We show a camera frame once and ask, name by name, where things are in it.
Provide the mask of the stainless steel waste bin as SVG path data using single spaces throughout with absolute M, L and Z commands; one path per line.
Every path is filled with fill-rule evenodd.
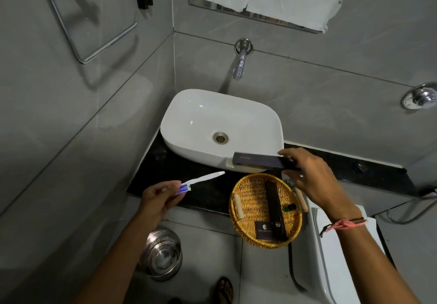
M 178 235 L 169 228 L 158 228 L 148 236 L 135 270 L 156 282 L 166 282 L 177 275 L 182 262 Z

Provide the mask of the person's left forearm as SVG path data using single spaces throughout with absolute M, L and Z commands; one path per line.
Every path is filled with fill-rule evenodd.
M 72 304 L 122 304 L 147 238 L 164 214 L 136 213 Z

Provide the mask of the white toilet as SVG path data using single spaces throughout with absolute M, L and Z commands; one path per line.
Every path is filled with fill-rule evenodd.
M 322 304 L 361 304 L 336 231 L 320 236 L 329 218 L 314 203 L 308 208 L 292 249 L 296 282 Z

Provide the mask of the black sandal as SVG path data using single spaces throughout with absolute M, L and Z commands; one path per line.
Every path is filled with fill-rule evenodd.
M 222 276 L 216 283 L 213 292 L 213 304 L 232 304 L 234 299 L 234 291 L 231 281 Z

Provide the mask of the person's right forearm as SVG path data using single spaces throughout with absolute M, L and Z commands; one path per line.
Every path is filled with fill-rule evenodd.
M 331 222 L 361 304 L 421 304 L 390 263 L 362 217 Z

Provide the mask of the round wicker basket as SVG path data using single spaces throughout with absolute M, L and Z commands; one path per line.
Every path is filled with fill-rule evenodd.
M 265 182 L 273 181 L 277 184 L 281 201 L 283 218 L 288 240 L 273 243 L 260 242 L 255 238 L 255 221 L 270 221 L 266 199 Z M 291 213 L 283 212 L 285 205 L 295 203 L 297 210 Z M 255 173 L 243 177 L 234 186 L 229 198 L 229 213 L 237 233 L 249 244 L 267 249 L 287 246 L 295 240 L 302 228 L 303 210 L 298 195 L 283 180 L 267 173 Z

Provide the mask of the long dark cardboard box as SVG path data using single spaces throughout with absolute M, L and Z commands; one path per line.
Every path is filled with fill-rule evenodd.
M 277 184 L 273 181 L 266 181 L 265 190 L 274 240 L 285 242 L 288 240 L 288 236 Z
M 232 157 L 234 165 L 252 167 L 257 169 L 279 169 L 301 171 L 298 163 L 292 159 L 283 156 L 259 155 L 235 152 Z

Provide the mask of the chrome wall faucet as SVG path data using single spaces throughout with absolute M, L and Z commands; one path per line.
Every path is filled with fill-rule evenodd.
M 254 46 L 250 39 L 241 38 L 234 45 L 234 51 L 238 58 L 238 63 L 233 70 L 233 79 L 239 81 L 244 75 L 246 59 L 253 53 Z

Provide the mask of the person's right hand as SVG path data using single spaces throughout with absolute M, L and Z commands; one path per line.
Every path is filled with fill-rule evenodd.
M 309 195 L 306 196 L 323 209 L 332 223 L 362 218 L 361 211 L 348 198 L 332 170 L 322 158 L 301 147 L 283 149 L 278 154 L 294 159 L 301 170 L 309 170 Z

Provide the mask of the white toothbrush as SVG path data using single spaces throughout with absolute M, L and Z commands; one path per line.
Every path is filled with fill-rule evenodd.
M 214 178 L 217 178 L 219 176 L 224 175 L 225 173 L 226 173 L 225 171 L 219 171 L 219 172 L 203 175 L 203 176 L 201 176 L 199 178 L 196 178 L 196 179 L 188 180 L 188 181 L 186 181 L 184 183 L 189 183 L 192 186 L 192 185 L 194 185 L 196 183 L 199 183 L 199 182 L 204 182 L 204 181 L 212 180 Z

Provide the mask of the person's left hand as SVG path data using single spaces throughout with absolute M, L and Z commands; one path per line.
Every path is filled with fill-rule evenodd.
M 178 205 L 185 193 L 178 191 L 158 191 L 158 184 L 144 190 L 137 215 L 150 229 L 155 229 L 171 208 Z

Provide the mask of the chrome towel rail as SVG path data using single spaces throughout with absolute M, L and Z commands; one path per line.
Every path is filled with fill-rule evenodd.
M 57 16 L 57 20 L 59 22 L 59 25 L 61 26 L 61 29 L 70 45 L 70 48 L 72 50 L 72 53 L 74 54 L 75 58 L 78 60 L 78 62 L 80 64 L 88 64 L 89 62 L 91 62 L 93 59 L 95 59 L 97 56 L 99 56 L 101 53 L 103 53 L 106 49 L 108 49 L 109 47 L 111 47 L 112 45 L 116 44 L 119 40 L 121 40 L 122 38 L 124 38 L 127 34 L 129 34 L 131 31 L 133 31 L 137 25 L 138 25 L 138 21 L 137 21 L 137 15 L 134 16 L 134 21 L 132 23 L 132 25 L 128 26 L 126 29 L 124 29 L 122 32 L 120 32 L 118 35 L 114 36 L 112 39 L 110 39 L 109 41 L 107 41 L 106 43 L 102 44 L 101 46 L 99 46 L 96 50 L 94 50 L 93 52 L 91 52 L 88 56 L 81 58 L 80 54 L 78 52 L 78 49 L 76 48 L 75 44 L 74 44 L 74 40 L 72 39 L 72 37 L 69 34 L 68 28 L 64 23 L 62 14 L 60 12 L 59 7 L 57 6 L 57 3 L 55 0 L 49 0 L 49 3 L 51 4 L 54 13 Z

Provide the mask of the small dark cardboard box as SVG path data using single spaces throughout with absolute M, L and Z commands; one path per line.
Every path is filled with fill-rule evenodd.
M 273 243 L 274 235 L 272 231 L 272 223 L 271 221 L 255 221 L 254 222 L 255 229 L 255 238 L 260 242 Z

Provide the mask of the white ceramic sink basin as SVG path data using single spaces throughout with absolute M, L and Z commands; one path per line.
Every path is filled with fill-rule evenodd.
M 228 135 L 227 144 L 213 141 L 218 131 Z M 167 147 L 178 156 L 225 171 L 262 172 L 234 165 L 234 153 L 278 156 L 284 148 L 280 118 L 270 107 L 200 89 L 183 90 L 172 99 L 160 132 Z

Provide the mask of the wall mirror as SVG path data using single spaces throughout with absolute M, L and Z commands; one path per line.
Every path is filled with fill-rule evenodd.
M 293 24 L 293 23 L 290 23 L 287 21 L 274 19 L 274 18 L 271 18 L 269 16 L 265 16 L 265 15 L 261 15 L 261 14 L 252 13 L 252 12 L 247 11 L 246 8 L 244 8 L 243 11 L 241 11 L 241 12 L 237 12 L 233 9 L 230 9 L 230 8 L 227 8 L 227 7 L 224 7 L 222 5 L 219 5 L 219 4 L 216 4 L 213 2 L 209 2 L 206 0 L 188 0 L 188 3 L 189 3 L 189 5 L 194 6 L 194 7 L 209 9 L 209 10 L 212 10 L 212 11 L 215 11 L 218 13 L 225 13 L 225 14 L 229 14 L 229 15 L 242 17 L 242 18 L 247 18 L 250 20 L 269 23 L 269 24 L 278 25 L 278 26 L 283 26 L 283 27 L 294 29 L 294 30 L 304 31 L 304 32 L 313 33 L 313 34 L 323 33 L 322 31 L 312 30 L 312 29 L 303 27 L 301 25 Z

